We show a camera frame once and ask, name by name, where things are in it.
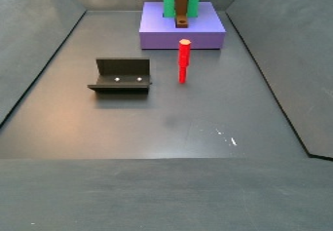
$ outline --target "purple platform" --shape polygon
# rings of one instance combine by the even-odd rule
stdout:
[[[138,34],[142,49],[178,49],[181,39],[192,41],[192,49],[221,49],[225,29],[210,2],[198,3],[189,28],[176,28],[174,19],[162,18],[161,2],[145,2]]]

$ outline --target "white speck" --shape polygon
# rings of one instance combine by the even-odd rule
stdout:
[[[234,141],[234,139],[233,139],[233,138],[232,138],[232,142],[233,142],[234,146],[237,146],[237,143],[236,143],[236,141]]]

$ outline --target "black bracket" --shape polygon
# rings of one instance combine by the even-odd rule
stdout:
[[[114,91],[148,92],[149,58],[97,58],[98,79],[88,87],[98,93]]]

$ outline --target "green block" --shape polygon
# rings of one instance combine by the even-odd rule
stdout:
[[[162,0],[162,17],[173,18],[176,16],[174,13],[174,0]]]
[[[188,17],[197,17],[198,0],[189,0],[188,3]]]

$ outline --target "red peg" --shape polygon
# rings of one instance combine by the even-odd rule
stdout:
[[[180,56],[178,56],[181,84],[184,84],[186,81],[186,69],[190,64],[190,49],[192,49],[192,42],[186,39],[182,39],[180,41]]]

